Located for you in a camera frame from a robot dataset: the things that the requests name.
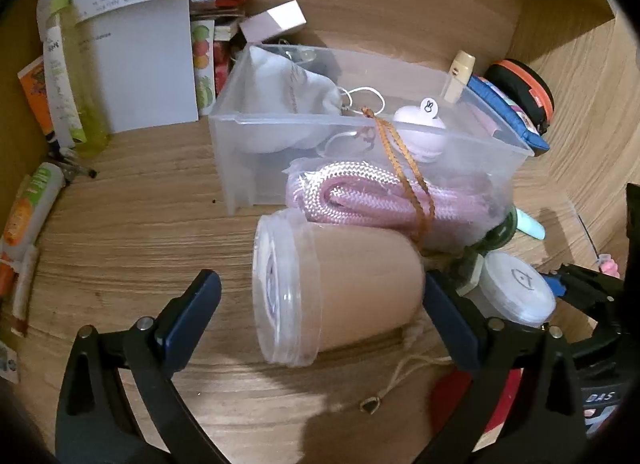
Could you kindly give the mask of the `red velvet pouch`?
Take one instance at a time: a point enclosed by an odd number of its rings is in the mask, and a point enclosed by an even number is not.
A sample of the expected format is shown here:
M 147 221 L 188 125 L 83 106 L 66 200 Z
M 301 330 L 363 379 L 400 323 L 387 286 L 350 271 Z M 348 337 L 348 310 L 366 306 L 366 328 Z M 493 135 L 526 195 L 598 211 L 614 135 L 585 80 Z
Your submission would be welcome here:
M 514 404 L 523 377 L 522 369 L 509 372 L 500 396 L 486 395 L 486 389 L 474 385 L 475 375 L 452 370 L 434 385 L 427 410 L 432 434 L 448 429 L 451 439 L 478 435 L 473 451 L 498 440 Z

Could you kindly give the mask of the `white round cotton pad box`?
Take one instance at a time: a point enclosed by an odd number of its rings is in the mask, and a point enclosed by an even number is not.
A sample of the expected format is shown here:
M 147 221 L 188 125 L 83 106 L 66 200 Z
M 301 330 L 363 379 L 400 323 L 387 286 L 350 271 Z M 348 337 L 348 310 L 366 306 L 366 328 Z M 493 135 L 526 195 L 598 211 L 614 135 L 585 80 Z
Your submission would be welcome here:
M 486 319 L 500 317 L 530 327 L 546 322 L 556 306 L 550 286 L 538 271 L 504 251 L 487 254 L 476 288 L 465 297 Z

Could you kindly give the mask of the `mint green tube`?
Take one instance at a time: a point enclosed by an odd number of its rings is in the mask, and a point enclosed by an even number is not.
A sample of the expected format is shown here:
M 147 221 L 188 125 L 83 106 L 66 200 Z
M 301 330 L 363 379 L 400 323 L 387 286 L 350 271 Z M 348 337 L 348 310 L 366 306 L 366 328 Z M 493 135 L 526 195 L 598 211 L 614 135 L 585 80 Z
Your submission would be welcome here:
M 519 208 L 515 208 L 515 211 L 516 228 L 518 231 L 533 239 L 538 239 L 538 241 L 543 241 L 546 238 L 546 229 L 539 221 Z

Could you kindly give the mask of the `dark green glass jar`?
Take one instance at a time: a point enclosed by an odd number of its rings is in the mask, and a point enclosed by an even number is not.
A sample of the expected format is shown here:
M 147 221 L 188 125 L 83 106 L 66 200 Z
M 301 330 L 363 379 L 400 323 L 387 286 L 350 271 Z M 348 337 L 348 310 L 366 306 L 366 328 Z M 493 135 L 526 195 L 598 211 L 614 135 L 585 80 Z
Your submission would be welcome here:
M 504 220 L 495 228 L 488 231 L 485 236 L 479 242 L 472 245 L 471 248 L 482 255 L 493 250 L 498 250 L 506 246 L 506 244 L 513 239 L 517 228 L 518 215 L 516 214 L 516 208 L 512 206 Z

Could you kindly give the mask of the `clear lidded beige cup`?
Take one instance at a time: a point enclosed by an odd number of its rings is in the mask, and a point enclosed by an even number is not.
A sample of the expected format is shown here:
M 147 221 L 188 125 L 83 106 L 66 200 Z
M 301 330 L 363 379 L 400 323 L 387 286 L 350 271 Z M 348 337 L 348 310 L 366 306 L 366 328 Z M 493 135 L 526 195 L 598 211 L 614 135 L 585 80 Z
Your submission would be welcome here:
M 409 324 L 425 270 L 402 234 L 310 222 L 293 208 L 257 222 L 252 294 L 257 338 L 271 364 L 310 366 L 321 352 Z

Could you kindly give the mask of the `pink macaron case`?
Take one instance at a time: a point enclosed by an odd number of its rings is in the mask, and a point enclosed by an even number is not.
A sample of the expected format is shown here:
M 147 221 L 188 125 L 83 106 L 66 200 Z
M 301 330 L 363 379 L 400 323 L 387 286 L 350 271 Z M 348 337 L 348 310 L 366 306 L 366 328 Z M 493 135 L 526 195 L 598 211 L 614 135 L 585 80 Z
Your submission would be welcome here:
M 424 98 L 419 105 L 401 106 L 394 114 L 395 124 L 411 126 L 411 129 L 399 129 L 398 133 L 409 153 L 420 163 L 434 161 L 445 150 L 446 126 L 438 112 L 437 101 Z

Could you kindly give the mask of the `white drawstring pouch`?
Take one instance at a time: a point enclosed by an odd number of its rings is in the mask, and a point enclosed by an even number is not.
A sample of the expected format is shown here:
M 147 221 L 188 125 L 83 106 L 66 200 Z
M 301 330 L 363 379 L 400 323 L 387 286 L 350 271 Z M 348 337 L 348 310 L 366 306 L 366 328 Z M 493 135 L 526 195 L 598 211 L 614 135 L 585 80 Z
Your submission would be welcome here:
M 243 54 L 234 72 L 236 83 L 229 100 L 233 112 L 279 117 L 342 113 L 342 94 L 331 79 L 259 46 L 251 46 Z M 328 129 L 323 126 L 250 126 L 245 129 L 242 147 L 254 154 L 308 150 L 327 136 Z

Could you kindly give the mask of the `white paper box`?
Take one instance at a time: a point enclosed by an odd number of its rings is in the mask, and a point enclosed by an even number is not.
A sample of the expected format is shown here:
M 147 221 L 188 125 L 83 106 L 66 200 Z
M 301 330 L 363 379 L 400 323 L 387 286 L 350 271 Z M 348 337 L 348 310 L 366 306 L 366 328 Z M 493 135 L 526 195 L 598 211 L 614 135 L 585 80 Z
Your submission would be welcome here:
M 20 381 L 17 353 L 5 343 L 0 343 L 0 377 L 12 384 Z

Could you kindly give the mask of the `lip balm stick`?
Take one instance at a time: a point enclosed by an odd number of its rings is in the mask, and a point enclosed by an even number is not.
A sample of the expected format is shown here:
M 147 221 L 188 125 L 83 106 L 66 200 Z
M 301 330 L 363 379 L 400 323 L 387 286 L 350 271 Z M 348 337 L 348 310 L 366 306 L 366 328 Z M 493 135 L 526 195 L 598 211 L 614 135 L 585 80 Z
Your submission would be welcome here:
M 38 247 L 34 244 L 29 245 L 18 270 L 12 301 L 11 332 L 20 337 L 24 337 L 27 331 L 27 312 L 38 259 Z

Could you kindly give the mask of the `blue patterned pencil pouch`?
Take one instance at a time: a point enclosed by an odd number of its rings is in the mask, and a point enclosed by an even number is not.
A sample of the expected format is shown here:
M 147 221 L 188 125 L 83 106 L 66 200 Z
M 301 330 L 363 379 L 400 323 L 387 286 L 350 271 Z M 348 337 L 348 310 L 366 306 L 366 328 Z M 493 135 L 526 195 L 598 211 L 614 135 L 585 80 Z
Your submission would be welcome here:
M 535 130 L 524 109 L 483 77 L 472 76 L 468 88 L 491 107 L 537 155 L 550 150 L 547 141 Z

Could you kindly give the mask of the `orange green lotion tube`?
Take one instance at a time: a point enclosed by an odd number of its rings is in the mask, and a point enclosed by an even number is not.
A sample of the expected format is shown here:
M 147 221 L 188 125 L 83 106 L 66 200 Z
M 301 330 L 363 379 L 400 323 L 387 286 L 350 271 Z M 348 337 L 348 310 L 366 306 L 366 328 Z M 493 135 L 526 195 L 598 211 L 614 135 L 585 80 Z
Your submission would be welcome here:
M 45 161 L 32 174 L 10 211 L 2 234 L 2 256 L 19 262 L 37 239 L 55 199 L 64 187 L 63 171 Z

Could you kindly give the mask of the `black orange round case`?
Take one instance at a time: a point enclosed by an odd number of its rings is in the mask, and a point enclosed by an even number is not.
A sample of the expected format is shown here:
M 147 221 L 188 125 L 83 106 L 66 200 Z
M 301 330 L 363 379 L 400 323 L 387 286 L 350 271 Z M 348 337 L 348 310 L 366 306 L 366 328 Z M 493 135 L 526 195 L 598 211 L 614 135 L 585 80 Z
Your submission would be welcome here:
M 547 132 L 555 111 L 554 98 L 533 68 L 515 58 L 504 58 L 491 64 L 484 78 L 524 110 L 540 135 Z

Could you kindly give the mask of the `clear plastic storage bin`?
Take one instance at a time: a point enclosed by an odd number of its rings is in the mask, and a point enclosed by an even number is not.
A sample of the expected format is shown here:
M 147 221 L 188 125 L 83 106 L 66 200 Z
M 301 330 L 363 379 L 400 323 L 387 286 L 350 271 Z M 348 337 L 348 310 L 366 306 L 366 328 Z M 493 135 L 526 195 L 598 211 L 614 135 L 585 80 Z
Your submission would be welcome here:
M 532 151 L 468 86 L 444 100 L 440 70 L 352 51 L 314 46 L 259 48 L 331 79 L 342 113 L 276 116 L 233 112 L 234 67 L 209 118 L 222 195 L 229 213 L 257 205 L 303 210 L 316 222 L 356 222 L 422 234 L 426 248 L 457 251 L 479 242 L 512 207 L 511 180 Z M 445 150 L 416 161 L 395 124 L 398 108 L 434 98 L 446 126 Z M 308 150 L 243 150 L 247 127 L 323 126 L 328 136 Z

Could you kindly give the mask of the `cream lotion bottle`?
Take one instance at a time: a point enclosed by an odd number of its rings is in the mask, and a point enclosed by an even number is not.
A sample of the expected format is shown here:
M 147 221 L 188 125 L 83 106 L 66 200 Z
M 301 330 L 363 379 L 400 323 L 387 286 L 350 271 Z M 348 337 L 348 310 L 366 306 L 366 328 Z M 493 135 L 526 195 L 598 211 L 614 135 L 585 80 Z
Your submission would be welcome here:
M 451 62 L 448 80 L 444 90 L 444 100 L 450 104 L 459 101 L 462 92 L 468 85 L 473 74 L 475 57 L 468 52 L 459 50 Z

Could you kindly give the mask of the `yellow-green spray bottle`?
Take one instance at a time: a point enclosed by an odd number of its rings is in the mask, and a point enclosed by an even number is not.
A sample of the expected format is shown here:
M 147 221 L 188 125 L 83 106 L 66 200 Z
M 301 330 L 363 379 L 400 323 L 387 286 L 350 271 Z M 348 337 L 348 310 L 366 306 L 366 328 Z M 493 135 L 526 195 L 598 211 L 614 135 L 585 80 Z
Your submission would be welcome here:
M 108 143 L 106 122 L 93 102 L 81 57 L 72 0 L 50 0 L 44 23 L 44 77 L 50 115 L 66 126 L 66 147 L 81 158 L 101 153 Z

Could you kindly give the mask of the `orange booklet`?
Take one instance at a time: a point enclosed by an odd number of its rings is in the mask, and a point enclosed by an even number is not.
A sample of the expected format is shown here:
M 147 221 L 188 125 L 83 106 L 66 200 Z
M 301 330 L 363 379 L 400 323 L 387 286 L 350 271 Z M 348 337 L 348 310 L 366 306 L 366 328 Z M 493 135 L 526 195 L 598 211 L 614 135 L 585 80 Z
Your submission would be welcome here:
M 21 69 L 17 78 L 44 137 L 49 143 L 53 143 L 56 138 L 48 104 L 43 57 L 36 58 Z

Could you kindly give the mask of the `fruit pattern card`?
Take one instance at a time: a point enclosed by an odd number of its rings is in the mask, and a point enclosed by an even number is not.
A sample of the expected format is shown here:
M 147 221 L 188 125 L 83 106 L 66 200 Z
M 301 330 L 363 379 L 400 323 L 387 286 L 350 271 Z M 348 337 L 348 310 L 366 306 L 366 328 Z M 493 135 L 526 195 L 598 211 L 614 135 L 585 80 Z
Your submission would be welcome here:
M 206 117 L 216 101 L 213 20 L 192 20 L 191 43 L 198 116 Z

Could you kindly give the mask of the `white paper folder stand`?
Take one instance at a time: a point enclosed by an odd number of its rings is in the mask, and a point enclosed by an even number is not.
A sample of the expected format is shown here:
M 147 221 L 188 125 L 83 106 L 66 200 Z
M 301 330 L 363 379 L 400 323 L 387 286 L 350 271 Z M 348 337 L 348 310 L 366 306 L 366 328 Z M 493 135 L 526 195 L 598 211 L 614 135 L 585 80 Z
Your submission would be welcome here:
M 198 118 L 188 0 L 73 0 L 92 95 L 112 132 Z

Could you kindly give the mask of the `small white cardboard box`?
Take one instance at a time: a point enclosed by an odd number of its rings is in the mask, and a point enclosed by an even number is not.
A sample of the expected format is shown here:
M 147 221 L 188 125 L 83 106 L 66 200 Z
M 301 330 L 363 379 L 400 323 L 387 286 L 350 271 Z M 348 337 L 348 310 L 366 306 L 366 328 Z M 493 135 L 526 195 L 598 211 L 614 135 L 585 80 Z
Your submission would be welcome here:
M 292 0 L 243 20 L 240 28 L 248 43 L 258 43 L 291 34 L 306 23 L 298 2 Z

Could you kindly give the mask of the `stack of books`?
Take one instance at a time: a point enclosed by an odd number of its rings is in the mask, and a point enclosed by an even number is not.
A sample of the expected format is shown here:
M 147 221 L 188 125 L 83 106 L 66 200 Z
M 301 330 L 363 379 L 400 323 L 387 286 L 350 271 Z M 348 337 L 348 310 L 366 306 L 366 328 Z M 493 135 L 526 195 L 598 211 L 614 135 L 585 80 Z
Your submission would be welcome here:
M 213 20 L 216 98 L 226 82 L 230 68 L 231 43 L 239 34 L 246 15 L 247 0 L 189 0 L 192 20 Z

